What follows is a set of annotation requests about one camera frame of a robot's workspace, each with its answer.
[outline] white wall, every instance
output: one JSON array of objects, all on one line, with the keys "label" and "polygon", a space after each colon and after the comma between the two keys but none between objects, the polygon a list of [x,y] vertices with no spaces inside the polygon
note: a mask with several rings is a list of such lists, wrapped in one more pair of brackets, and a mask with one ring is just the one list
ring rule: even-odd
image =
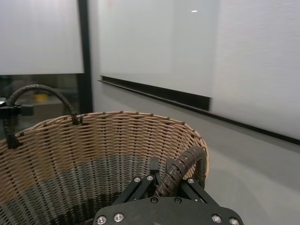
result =
[{"label": "white wall", "polygon": [[300,138],[300,2],[221,1],[214,113]]},{"label": "white wall", "polygon": [[237,211],[247,225],[298,224],[298,146],[97,82],[98,3],[89,0],[94,111],[151,112],[185,121],[208,144],[206,191],[221,206]]},{"label": "white wall", "polygon": [[0,0],[0,75],[82,72],[77,0]]},{"label": "white wall", "polygon": [[212,97],[215,114],[300,138],[299,1],[90,2],[95,80]]},{"label": "white wall", "polygon": [[218,0],[102,0],[97,7],[100,75],[211,96]]}]

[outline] woven rattan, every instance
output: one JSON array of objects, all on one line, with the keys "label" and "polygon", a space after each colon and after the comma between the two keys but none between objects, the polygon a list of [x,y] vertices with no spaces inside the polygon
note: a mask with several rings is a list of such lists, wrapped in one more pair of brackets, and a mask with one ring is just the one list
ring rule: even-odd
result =
[{"label": "woven rattan", "polygon": [[79,224],[93,218],[158,157],[207,146],[181,121],[149,113],[107,112],[46,120],[18,134],[22,146],[0,141],[0,224]]}]

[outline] gray floor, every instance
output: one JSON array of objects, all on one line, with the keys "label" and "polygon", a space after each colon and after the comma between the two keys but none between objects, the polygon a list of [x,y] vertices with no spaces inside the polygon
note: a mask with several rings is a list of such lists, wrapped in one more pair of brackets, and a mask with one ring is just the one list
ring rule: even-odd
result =
[{"label": "gray floor", "polygon": [[247,225],[298,225],[300,147],[100,82],[96,112],[138,111],[185,121],[210,151],[206,191]]}]

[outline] gray wall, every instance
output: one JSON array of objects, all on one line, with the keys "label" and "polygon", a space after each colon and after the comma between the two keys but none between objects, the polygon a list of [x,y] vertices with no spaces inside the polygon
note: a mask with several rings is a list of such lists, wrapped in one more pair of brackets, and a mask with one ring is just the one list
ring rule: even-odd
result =
[{"label": "gray wall", "polygon": [[97,78],[212,97],[215,114],[300,138],[299,1],[92,4]]},{"label": "gray wall", "polygon": [[214,113],[300,139],[300,2],[221,1]]},{"label": "gray wall", "polygon": [[0,75],[82,72],[77,0],[0,0]]}]

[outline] bolt head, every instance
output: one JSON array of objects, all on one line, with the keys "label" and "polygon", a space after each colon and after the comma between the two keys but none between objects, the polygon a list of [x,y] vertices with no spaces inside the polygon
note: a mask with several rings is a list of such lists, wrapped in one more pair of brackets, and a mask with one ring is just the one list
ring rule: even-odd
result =
[{"label": "bolt head", "polygon": [[106,223],[106,217],[105,216],[98,217],[98,219],[97,219],[97,224],[98,225],[102,225],[102,224],[105,224],[105,223]]},{"label": "bolt head", "polygon": [[158,202],[158,198],[156,198],[156,197],[151,198],[151,202],[152,203],[157,203]]},{"label": "bolt head", "polygon": [[117,213],[114,215],[113,219],[116,222],[121,222],[124,219],[124,215],[122,213]]},{"label": "bolt head", "polygon": [[188,179],[187,181],[188,181],[188,183],[190,183],[190,184],[192,184],[192,183],[195,182],[194,179],[192,179],[192,178]]},{"label": "bolt head", "polygon": [[212,221],[214,221],[215,223],[218,223],[218,224],[222,222],[221,217],[218,216],[218,215],[213,215],[213,216],[211,217],[211,219],[212,219]]},{"label": "bolt head", "polygon": [[229,222],[232,225],[240,225],[239,221],[236,218],[230,218]]},{"label": "bolt head", "polygon": [[178,204],[180,204],[180,203],[182,202],[181,198],[178,198],[178,197],[175,198],[174,201],[175,201],[176,203],[178,203]]}]

